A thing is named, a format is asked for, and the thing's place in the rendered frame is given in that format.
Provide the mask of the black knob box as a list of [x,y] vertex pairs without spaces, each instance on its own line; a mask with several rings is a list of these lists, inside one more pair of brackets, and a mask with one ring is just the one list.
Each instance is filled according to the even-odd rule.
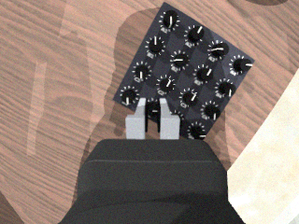
[[149,119],[157,123],[157,98],[165,98],[181,119],[179,135],[203,141],[254,61],[164,2],[112,100],[135,111],[139,98],[149,98]]

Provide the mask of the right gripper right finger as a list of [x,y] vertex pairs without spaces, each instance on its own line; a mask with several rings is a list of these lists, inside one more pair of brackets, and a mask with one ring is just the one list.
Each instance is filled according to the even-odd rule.
[[157,128],[161,139],[179,139],[179,115],[171,115],[165,98],[157,98]]

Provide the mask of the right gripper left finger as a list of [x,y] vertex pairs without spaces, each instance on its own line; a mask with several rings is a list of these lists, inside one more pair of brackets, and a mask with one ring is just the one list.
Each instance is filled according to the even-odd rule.
[[146,139],[148,129],[149,98],[139,98],[135,114],[126,117],[126,137],[127,139]]

